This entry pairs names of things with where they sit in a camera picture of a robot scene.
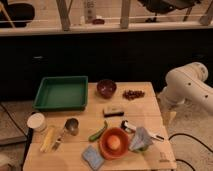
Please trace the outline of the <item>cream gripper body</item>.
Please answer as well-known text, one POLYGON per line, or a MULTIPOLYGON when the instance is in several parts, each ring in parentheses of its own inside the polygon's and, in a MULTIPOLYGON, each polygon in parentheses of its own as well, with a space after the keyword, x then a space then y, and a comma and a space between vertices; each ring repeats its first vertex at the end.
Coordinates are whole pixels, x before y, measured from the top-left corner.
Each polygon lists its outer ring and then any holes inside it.
POLYGON ((164 101, 161 101, 160 104, 161 104, 161 114, 163 118, 163 123, 165 126, 168 126, 176 117, 177 112, 174 110, 174 108, 171 105, 167 104, 164 101))

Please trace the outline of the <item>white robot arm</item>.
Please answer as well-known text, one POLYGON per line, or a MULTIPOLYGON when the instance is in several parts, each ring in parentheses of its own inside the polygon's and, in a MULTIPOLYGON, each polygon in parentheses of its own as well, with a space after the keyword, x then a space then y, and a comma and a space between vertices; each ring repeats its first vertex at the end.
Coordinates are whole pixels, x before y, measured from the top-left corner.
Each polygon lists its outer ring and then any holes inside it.
POLYGON ((213 115, 213 87, 207 85, 207 67, 200 62, 192 62, 170 70, 166 76, 166 86, 158 94, 162 105, 162 117, 168 126, 176 116, 175 108, 192 101, 213 115))

